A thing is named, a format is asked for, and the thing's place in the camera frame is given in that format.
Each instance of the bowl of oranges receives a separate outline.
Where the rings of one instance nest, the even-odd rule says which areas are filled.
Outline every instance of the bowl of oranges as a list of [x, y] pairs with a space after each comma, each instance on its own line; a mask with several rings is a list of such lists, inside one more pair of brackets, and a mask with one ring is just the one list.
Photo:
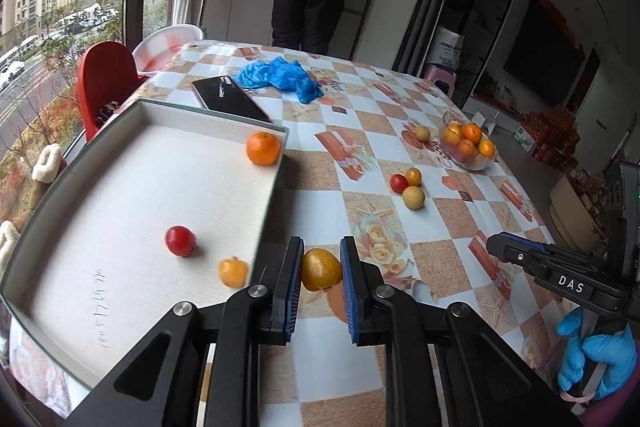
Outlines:
[[449, 111], [440, 124], [440, 148], [469, 171], [486, 169], [498, 156], [494, 143], [475, 123], [465, 123]]

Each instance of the fruit bowl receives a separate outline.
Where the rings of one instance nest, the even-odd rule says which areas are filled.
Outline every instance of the fruit bowl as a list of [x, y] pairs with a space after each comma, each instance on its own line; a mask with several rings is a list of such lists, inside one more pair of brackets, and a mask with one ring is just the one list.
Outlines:
[[[498, 157], [498, 150], [494, 147], [492, 156], [485, 156], [476, 147], [463, 142], [453, 131], [449, 130], [450, 124], [464, 125], [455, 114], [450, 111], [445, 112], [440, 124], [440, 149], [453, 163], [467, 169], [468, 171], [481, 171], [486, 169]], [[482, 139], [489, 140], [489, 137], [482, 133]]]

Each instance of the bolt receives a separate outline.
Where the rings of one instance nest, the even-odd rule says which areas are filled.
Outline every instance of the bolt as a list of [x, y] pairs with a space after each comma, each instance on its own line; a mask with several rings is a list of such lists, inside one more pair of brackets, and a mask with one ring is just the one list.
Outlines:
[[191, 306], [191, 303], [187, 301], [178, 302], [174, 306], [174, 313], [178, 315], [178, 317], [189, 315], [191, 313], [191, 310], [193, 310], [193, 306]]
[[254, 284], [249, 287], [249, 295], [251, 297], [264, 297], [267, 295], [267, 286], [264, 284]]
[[376, 286], [376, 295], [381, 299], [388, 299], [389, 297], [392, 297], [394, 293], [396, 293], [396, 291], [393, 286], [389, 286], [388, 284]]
[[451, 313], [453, 313], [456, 317], [466, 317], [469, 314], [469, 306], [464, 302], [454, 302], [451, 305]]

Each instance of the smartphone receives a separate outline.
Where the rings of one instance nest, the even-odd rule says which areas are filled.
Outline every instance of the smartphone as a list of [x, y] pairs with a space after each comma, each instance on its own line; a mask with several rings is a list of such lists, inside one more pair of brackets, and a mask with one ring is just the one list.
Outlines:
[[202, 107], [263, 122], [271, 120], [251, 97], [226, 74], [196, 80], [191, 84]]

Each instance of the checkered tablecloth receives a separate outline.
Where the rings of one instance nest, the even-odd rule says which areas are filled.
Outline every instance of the checkered tablecloth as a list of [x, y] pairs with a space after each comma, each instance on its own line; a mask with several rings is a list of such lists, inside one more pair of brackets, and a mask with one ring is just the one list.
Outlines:
[[[489, 256], [484, 244], [502, 230], [536, 241], [552, 238], [500, 158], [484, 171], [468, 172], [440, 153], [443, 113], [465, 117], [433, 84], [336, 58], [197, 41], [130, 102], [153, 98], [199, 107], [194, 80], [282, 56], [298, 60], [324, 96], [302, 105], [295, 93], [271, 87], [252, 93], [274, 123], [290, 130], [260, 248], [283, 250], [291, 235], [299, 235], [306, 249], [338, 255], [341, 238], [353, 235], [360, 256], [380, 266], [386, 282], [421, 302], [468, 303], [538, 367], [558, 341], [556, 324], [566, 310], [519, 267]], [[418, 124], [434, 138], [426, 146], [411, 140]], [[415, 211], [388, 187], [393, 174], [409, 167], [420, 169], [427, 196]], [[351, 344], [325, 293], [303, 289], [291, 343], [262, 352], [261, 425], [385, 425], [383, 359], [382, 347]]]

